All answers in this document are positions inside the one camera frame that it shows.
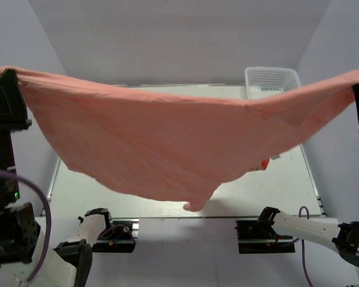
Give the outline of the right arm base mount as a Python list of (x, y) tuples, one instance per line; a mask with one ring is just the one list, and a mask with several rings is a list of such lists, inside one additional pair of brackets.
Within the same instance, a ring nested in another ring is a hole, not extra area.
[(296, 251), (292, 236), (276, 234), (256, 220), (238, 220), (235, 229), (240, 254), (291, 254)]

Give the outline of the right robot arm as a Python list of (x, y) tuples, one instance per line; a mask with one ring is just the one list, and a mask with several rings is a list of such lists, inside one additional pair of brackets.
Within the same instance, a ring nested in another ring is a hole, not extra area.
[(279, 234), (307, 240), (333, 250), (346, 262), (359, 268), (358, 221), (325, 224), (266, 207), (257, 222), (259, 233), (267, 239)]

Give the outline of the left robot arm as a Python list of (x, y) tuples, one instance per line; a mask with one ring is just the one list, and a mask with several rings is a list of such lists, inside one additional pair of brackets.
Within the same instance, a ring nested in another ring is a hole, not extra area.
[(31, 125), (17, 75), (0, 74), (0, 269), (20, 286), (85, 286), (97, 239), (114, 233), (109, 211), (88, 211), (77, 230), (50, 246), (51, 210), (46, 196), (16, 172), (11, 134)]

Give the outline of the pink t shirt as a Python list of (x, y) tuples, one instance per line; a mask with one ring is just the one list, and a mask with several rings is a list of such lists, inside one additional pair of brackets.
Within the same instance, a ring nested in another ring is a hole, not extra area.
[(198, 212), (223, 183), (264, 170), (354, 100), (359, 70), (260, 100), (178, 96), (15, 68), (68, 169), (107, 188)]

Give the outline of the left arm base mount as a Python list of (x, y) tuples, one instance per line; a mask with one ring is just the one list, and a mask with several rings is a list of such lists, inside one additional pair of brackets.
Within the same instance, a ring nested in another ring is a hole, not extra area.
[(139, 219), (114, 219), (115, 227), (98, 238), (94, 253), (131, 254), (138, 238)]

